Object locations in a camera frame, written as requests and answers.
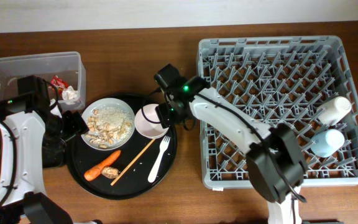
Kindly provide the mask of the brown food scrap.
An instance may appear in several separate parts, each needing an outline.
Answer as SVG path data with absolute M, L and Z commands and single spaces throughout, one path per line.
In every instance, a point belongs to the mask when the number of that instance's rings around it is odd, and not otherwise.
M 109 179 L 115 179 L 119 176 L 119 171 L 113 167 L 104 167 L 101 174 Z

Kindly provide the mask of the round black serving tray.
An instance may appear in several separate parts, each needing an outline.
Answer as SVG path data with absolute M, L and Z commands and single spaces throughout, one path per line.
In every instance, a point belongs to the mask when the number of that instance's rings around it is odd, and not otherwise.
M 140 104 L 148 97 L 136 93 L 116 93 L 108 95 L 106 98 L 123 100 L 134 112 L 137 112 L 140 109 Z M 156 103 L 156 101 L 148 98 L 146 104 L 150 103 Z M 110 200 L 134 198 L 158 185 L 172 167 L 177 154 L 177 132 L 175 127 L 171 126 L 165 136 L 170 137 L 169 146 L 164 152 L 157 177 L 152 183 L 150 183 L 147 178 L 158 156 L 159 145 L 163 138 L 156 139 L 113 186 L 110 185 L 113 180 L 103 175 L 99 175 L 96 179 L 89 182 L 85 179 L 84 174 L 87 170 L 105 160 L 116 150 L 100 151 L 93 149 L 87 145 L 82 139 L 82 136 L 76 136 L 70 140 L 70 144 L 65 151 L 67 167 L 74 180 L 87 192 L 97 197 Z M 121 150 L 121 154 L 112 166 L 119 171 L 123 171 L 150 141 L 151 139 L 147 139 L 135 130 L 128 142 L 118 148 Z

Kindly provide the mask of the rice and peanut scraps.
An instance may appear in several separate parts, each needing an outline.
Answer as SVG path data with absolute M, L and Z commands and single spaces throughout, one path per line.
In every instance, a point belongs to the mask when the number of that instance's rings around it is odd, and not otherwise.
M 128 111 L 115 107 L 91 110 L 85 116 L 89 131 L 83 135 L 91 147 L 100 150 L 115 149 L 133 134 L 133 120 Z

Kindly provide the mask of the light blue cup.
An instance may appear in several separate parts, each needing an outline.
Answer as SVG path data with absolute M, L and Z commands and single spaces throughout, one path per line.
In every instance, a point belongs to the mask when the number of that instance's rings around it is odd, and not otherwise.
M 311 139 L 312 152 L 319 157 L 329 157 L 344 145 L 344 135 L 337 129 L 329 129 L 319 133 Z

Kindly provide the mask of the red snack wrapper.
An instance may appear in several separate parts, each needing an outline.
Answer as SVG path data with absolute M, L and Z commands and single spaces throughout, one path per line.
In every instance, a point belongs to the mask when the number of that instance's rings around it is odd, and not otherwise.
M 58 90 L 58 93 L 61 95 L 64 90 L 69 87 L 69 84 L 59 78 L 57 75 L 54 75 L 50 83 L 55 86 Z

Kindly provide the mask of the grey plastic dishwasher rack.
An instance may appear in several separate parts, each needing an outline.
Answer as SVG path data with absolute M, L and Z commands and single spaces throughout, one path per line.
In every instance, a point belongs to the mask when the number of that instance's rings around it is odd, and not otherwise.
M 336 36 L 203 39 L 197 74 L 254 119 L 284 123 L 308 163 L 304 187 L 358 185 L 358 96 L 343 43 Z M 335 125 L 344 145 L 327 158 L 311 150 L 326 131 L 320 106 L 338 96 L 351 111 Z

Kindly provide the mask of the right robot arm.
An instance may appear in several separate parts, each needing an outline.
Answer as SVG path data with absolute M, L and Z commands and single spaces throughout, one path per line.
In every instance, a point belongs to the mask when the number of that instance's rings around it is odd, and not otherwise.
M 164 103 L 156 107 L 164 128 L 192 119 L 210 124 L 246 156 L 249 180 L 268 205 L 269 223 L 301 223 L 299 204 L 308 165 L 294 131 L 272 127 L 228 102 L 201 77 L 187 79 L 168 64 L 154 75 Z

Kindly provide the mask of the white plastic fork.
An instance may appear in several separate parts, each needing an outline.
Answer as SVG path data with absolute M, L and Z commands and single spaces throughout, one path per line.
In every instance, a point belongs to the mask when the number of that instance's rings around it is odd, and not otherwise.
M 169 144 L 170 144 L 170 137 L 164 136 L 160 145 L 159 145 L 158 156 L 153 164 L 153 167 L 152 167 L 152 169 L 149 173 L 148 179 L 147 179 L 150 183 L 154 182 L 155 179 L 157 178 L 157 174 L 158 174 L 158 170 L 159 170 L 159 167 L 160 167 L 160 164 L 162 161 L 163 154 L 168 149 Z

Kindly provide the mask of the wooden chopstick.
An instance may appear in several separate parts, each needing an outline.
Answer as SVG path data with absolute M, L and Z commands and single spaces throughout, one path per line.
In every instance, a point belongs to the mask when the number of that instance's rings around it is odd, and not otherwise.
M 135 164 L 135 162 L 143 155 L 143 153 L 154 143 L 155 139 L 152 139 L 144 148 L 143 150 L 141 150 L 138 155 L 135 156 L 135 158 L 133 158 L 133 160 L 129 163 L 128 166 L 126 166 L 126 168 L 118 175 L 118 177 L 116 177 L 112 182 L 111 182 L 111 186 L 114 186 L 118 180 L 124 176 L 124 174 Z

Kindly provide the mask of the pink bowl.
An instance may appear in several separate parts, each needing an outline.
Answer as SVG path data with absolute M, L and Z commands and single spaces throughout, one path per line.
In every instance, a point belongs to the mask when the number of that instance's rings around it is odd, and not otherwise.
M 142 114 L 142 111 L 146 117 L 151 121 L 158 121 L 157 112 L 155 111 L 158 104 L 148 104 L 139 110 L 135 115 L 135 128 L 138 133 L 149 139 L 158 139 L 168 132 L 168 128 L 162 128 L 161 124 L 154 124 L 147 121 Z

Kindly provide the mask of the white tissue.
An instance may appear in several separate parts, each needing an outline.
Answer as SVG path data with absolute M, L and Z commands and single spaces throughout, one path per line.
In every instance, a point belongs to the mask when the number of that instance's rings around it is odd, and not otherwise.
M 62 91 L 63 100 L 74 100 L 78 96 L 78 91 L 72 86 L 68 86 Z

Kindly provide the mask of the clear plastic waste bin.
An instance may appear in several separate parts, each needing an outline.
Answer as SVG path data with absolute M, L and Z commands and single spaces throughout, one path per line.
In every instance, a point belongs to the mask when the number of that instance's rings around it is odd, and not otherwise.
M 58 102 L 63 111 L 85 108 L 86 70 L 78 52 L 0 58 L 0 101 L 17 96 L 17 80 L 31 75 L 48 82 L 57 76 L 78 92 L 77 96 L 70 100 L 59 98 Z

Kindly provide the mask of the small white cup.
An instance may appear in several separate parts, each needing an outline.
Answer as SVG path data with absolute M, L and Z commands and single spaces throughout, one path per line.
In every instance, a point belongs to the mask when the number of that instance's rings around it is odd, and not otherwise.
M 351 111 L 351 108 L 351 102 L 347 98 L 338 96 L 317 108 L 317 111 L 320 111 L 318 119 L 323 124 L 334 126 Z

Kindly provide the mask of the orange carrot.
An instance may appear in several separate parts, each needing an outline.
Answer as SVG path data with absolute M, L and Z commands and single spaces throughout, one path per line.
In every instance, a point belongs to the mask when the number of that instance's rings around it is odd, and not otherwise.
M 99 164 L 95 165 L 94 167 L 92 167 L 91 169 L 87 170 L 84 174 L 84 178 L 87 181 L 92 181 L 95 178 L 97 178 L 100 174 L 101 171 L 107 167 L 110 166 L 111 164 L 113 164 L 118 157 L 120 156 L 121 151 L 115 151 L 114 153 L 112 153 L 109 157 L 107 157 L 105 160 L 103 160 L 102 162 L 100 162 Z

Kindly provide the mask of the grey plate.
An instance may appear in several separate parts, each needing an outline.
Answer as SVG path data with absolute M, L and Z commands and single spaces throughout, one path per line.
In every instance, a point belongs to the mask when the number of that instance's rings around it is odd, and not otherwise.
M 90 104 L 82 113 L 88 131 L 82 140 L 93 149 L 107 151 L 123 146 L 133 135 L 134 112 L 126 102 L 103 98 Z

